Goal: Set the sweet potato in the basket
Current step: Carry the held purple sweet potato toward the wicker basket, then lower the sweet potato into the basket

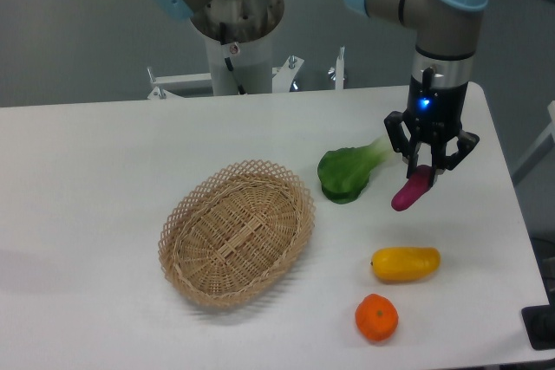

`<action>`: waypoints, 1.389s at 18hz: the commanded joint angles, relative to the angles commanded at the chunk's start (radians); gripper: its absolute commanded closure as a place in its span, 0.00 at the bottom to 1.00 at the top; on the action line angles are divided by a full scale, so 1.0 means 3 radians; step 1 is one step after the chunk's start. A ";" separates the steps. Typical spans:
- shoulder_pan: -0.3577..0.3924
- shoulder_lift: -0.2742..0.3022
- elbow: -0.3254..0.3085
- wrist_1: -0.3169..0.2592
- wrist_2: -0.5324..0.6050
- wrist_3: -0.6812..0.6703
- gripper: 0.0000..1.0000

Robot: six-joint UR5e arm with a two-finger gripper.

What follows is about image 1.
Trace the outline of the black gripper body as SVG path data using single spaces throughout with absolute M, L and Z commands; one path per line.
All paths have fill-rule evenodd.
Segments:
M 405 123 L 419 142 L 446 144 L 459 135 L 472 58 L 448 60 L 415 52 Z

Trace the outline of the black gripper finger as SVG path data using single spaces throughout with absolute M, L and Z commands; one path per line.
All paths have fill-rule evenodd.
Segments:
M 421 146 L 419 127 L 414 116 L 408 111 L 393 111 L 385 119 L 384 125 L 393 150 L 400 153 L 407 164 L 407 178 L 416 171 Z
M 456 139 L 456 151 L 447 155 L 447 144 Z M 430 148 L 432 156 L 429 183 L 434 183 L 442 172 L 452 171 L 480 142 L 475 133 L 466 132 L 460 121 L 432 124 Z

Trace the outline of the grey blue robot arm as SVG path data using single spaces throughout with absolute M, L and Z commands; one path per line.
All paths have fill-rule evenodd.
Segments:
M 268 68 L 240 74 L 242 47 L 267 37 L 280 23 L 283 0 L 154 0 L 171 18 L 188 20 L 216 49 L 214 80 L 227 94 L 270 88 Z M 385 120 L 390 143 L 407 163 L 408 179 L 434 182 L 453 170 L 478 144 L 460 116 L 488 0 L 343 0 L 355 13 L 413 29 L 415 55 L 403 112 Z

